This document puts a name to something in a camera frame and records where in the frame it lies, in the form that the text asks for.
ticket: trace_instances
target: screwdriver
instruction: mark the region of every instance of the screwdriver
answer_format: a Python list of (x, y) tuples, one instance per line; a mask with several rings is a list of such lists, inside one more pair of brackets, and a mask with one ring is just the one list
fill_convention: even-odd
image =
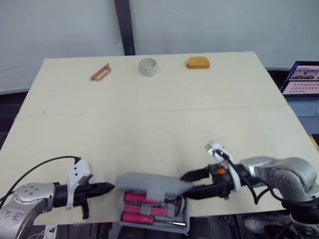
[(123, 213), (122, 221), (128, 222), (128, 223), (141, 223), (141, 224), (150, 224), (150, 225), (153, 225), (153, 223), (166, 223), (166, 224), (171, 224), (175, 226), (186, 227), (186, 223), (164, 221), (164, 220), (157, 220), (157, 219), (155, 220), (155, 218), (152, 216), (135, 214), (135, 213)]
[[(160, 201), (152, 201), (146, 199), (146, 194), (138, 194), (138, 193), (125, 193), (125, 202), (137, 202), (137, 203), (147, 203), (147, 204), (158, 204)], [(178, 205), (178, 200), (169, 200), (165, 199), (165, 203), (173, 203)]]

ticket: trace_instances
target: white table surface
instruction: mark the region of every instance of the white table surface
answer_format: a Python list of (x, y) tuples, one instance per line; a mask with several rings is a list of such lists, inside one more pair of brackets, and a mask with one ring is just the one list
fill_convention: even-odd
[[(184, 63), (192, 55), (151, 56), (160, 66), (153, 78), (137, 71), (145, 56), (45, 60), (0, 151), (0, 191), (32, 166), (70, 154), (92, 164), (91, 182), (115, 183), (126, 172), (179, 177), (214, 163), (203, 149), (209, 139), (223, 144), (237, 162), (296, 156), (319, 171), (319, 154), (254, 53), (201, 54), (211, 68), (188, 70)], [(89, 82), (107, 62), (110, 77)], [(65, 183), (72, 163), (51, 162), (23, 182)], [(80, 208), (59, 208), (35, 224), (116, 221), (121, 193), (115, 189), (89, 199), (88, 220), (81, 220)], [(191, 216), (278, 209), (270, 195), (255, 206), (246, 187), (228, 201), (190, 205)]]

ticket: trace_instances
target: gray wall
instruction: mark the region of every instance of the gray wall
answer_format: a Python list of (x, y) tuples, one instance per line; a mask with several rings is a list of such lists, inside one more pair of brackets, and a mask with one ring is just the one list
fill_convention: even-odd
[(319, 60), (319, 0), (131, 0), (136, 54), (255, 51), (266, 67)]
[(113, 0), (0, 0), (0, 94), (28, 89), (44, 58), (123, 54)]

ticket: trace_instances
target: orange part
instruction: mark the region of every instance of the orange part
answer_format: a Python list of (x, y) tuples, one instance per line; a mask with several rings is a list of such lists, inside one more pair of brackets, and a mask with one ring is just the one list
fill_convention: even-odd
[(226, 172), (226, 171), (225, 171), (225, 169), (223, 169), (223, 168), (220, 168), (220, 169), (217, 171), (217, 173), (218, 173), (218, 174), (221, 174), (221, 175), (223, 175), (225, 172)]

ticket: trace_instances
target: tape roll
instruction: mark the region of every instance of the tape roll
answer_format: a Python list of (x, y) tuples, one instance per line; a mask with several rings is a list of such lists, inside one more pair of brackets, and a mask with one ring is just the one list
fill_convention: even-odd
[(146, 58), (140, 61), (140, 73), (143, 76), (150, 77), (156, 74), (156, 61)]

